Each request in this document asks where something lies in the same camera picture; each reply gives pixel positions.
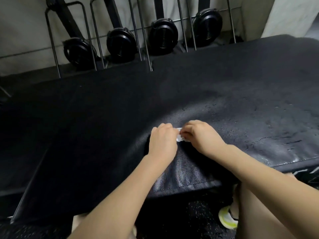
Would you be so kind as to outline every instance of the black leather bench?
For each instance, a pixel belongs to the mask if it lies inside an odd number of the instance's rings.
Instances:
[[[318,57],[318,41],[276,36],[160,57],[151,73],[90,73],[17,95],[0,117],[33,124],[33,136],[19,135],[20,126],[15,137],[31,140],[29,154],[41,163],[12,220],[90,211],[137,166],[161,122],[204,120],[227,143],[282,172],[319,166]],[[182,142],[148,197],[235,181]]]

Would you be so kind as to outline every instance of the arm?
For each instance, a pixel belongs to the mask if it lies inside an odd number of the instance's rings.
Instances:
[[[181,135],[245,183],[295,237],[319,238],[319,191],[226,144],[205,122],[188,122]]]
[[[149,153],[69,236],[69,239],[127,239],[157,178],[174,159],[178,130],[161,124],[151,132]]]

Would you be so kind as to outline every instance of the white sneaker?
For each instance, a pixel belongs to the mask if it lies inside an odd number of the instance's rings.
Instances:
[[[229,213],[230,206],[221,208],[218,213],[218,218],[223,226],[227,229],[236,229],[238,225],[238,220],[234,219]]]

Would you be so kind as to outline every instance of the right hand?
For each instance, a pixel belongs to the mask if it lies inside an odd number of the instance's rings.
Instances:
[[[216,156],[227,145],[214,128],[199,120],[186,123],[180,134],[189,140],[198,152],[209,158]]]

